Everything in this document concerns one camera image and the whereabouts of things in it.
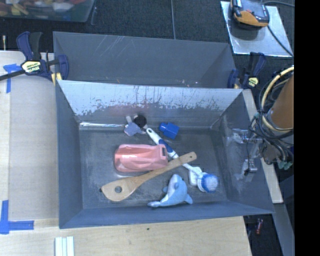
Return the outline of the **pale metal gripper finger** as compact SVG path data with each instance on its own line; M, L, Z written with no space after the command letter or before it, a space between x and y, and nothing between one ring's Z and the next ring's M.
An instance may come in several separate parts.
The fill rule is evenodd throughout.
M258 168L253 160L245 159L240 173L235 174L237 181L251 182Z
M248 143L249 140L250 138L248 129L233 128L230 136L228 136L226 139L226 144L230 145L232 143L237 143L243 145Z

